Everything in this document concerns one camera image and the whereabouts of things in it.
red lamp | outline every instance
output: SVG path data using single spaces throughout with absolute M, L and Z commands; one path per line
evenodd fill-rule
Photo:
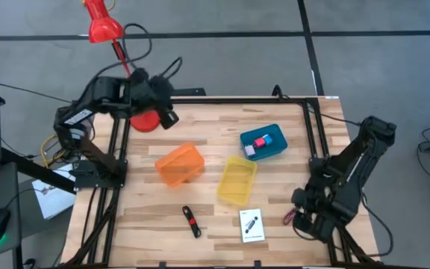
M 92 19 L 89 27 L 89 42 L 115 40 L 124 34 L 122 26 L 109 17 L 104 0 L 86 0 L 85 4 Z

wooden table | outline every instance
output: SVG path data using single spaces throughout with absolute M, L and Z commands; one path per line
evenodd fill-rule
M 324 114 L 343 118 L 339 99 L 320 97 Z M 150 133 L 131 130 L 128 143 L 128 177 L 122 189 L 110 254 L 110 266 L 253 266 L 329 265 L 327 246 L 296 236 L 283 216 L 292 209 L 290 197 L 303 188 L 310 174 L 310 150 L 302 108 L 295 104 L 175 105 L 180 122 L 169 130 Z M 346 125 L 323 117 L 331 154 L 349 144 Z M 321 151 L 316 121 L 311 115 L 318 152 Z M 107 151 L 113 120 L 97 115 L 94 140 Z M 278 123 L 288 148 L 280 155 L 258 161 L 258 171 L 247 206 L 229 205 L 216 198 L 216 189 L 228 156 L 243 156 L 242 132 Z M 162 182 L 154 162 L 183 142 L 192 141 L 205 158 L 205 172 L 191 183 L 169 188 Z M 62 261 L 70 259 L 81 245 L 82 229 L 92 191 L 79 191 L 72 211 Z M 97 207 L 93 202 L 92 229 Z M 202 230 L 195 239 L 182 206 L 188 205 Z M 266 240 L 243 244 L 238 211 L 260 208 Z M 377 253 L 368 213 L 360 208 L 348 230 L 366 253 Z M 340 243 L 336 236 L 336 245 Z M 102 260 L 104 240 L 99 240 L 96 261 Z

